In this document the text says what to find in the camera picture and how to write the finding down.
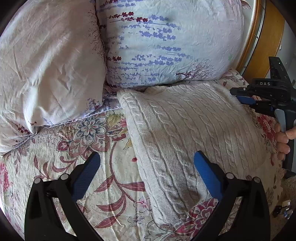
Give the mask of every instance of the bed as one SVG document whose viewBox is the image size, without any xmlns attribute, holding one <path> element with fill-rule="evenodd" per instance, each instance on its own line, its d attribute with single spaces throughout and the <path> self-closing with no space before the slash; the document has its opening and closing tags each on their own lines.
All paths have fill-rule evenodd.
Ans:
<svg viewBox="0 0 296 241">
<path fill-rule="evenodd" d="M 216 81 L 226 88 L 245 80 L 234 70 Z M 4 212 L 12 226 L 24 237 L 26 200 L 32 181 L 58 178 L 70 173 L 96 151 L 101 156 L 101 166 L 87 193 L 77 202 L 81 211 L 104 240 L 190 240 L 194 237 L 217 204 L 216 199 L 198 203 L 184 218 L 174 225 L 156 225 L 149 197 L 145 192 L 137 158 L 127 132 L 123 110 L 103 111 L 84 120 L 42 129 L 26 143 L 7 153 L 1 162 L 4 192 L 1 192 Z M 270 161 L 257 170 L 264 179 L 266 173 L 273 181 L 264 186 L 269 209 L 273 210 L 279 199 L 283 177 L 281 163 L 274 158 L 274 119 L 252 113 L 253 120 L 265 133 Z M 223 232 L 230 229 L 239 207 L 233 207 Z M 65 230 L 73 233 L 58 199 L 54 199 L 57 213 Z"/>
</svg>

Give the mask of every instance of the mattress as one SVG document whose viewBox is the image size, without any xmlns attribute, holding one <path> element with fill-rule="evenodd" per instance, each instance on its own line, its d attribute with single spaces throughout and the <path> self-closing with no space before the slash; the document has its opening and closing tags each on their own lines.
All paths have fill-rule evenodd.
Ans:
<svg viewBox="0 0 296 241">
<path fill-rule="evenodd" d="M 236 83 L 246 84 L 233 70 L 216 80 L 226 88 Z M 265 186 L 270 211 L 275 207 L 282 188 L 280 161 L 276 161 L 275 120 L 251 113 L 258 128 L 263 129 L 270 161 L 262 164 L 257 176 L 272 175 L 273 182 Z M 104 240 L 190 240 L 217 205 L 216 199 L 197 203 L 187 215 L 173 225 L 157 225 L 145 185 L 139 174 L 135 152 L 128 134 L 126 118 L 121 108 L 104 111 L 86 119 L 42 129 L 29 141 L 7 153 L 0 161 L 0 199 L 4 213 L 17 232 L 24 237 L 27 199 L 33 180 L 44 181 L 71 173 L 96 151 L 101 166 L 83 199 L 77 205 Z M 73 233 L 59 200 L 54 204 L 58 216 L 69 233 Z M 236 204 L 222 230 L 230 229 L 239 207 Z"/>
</svg>

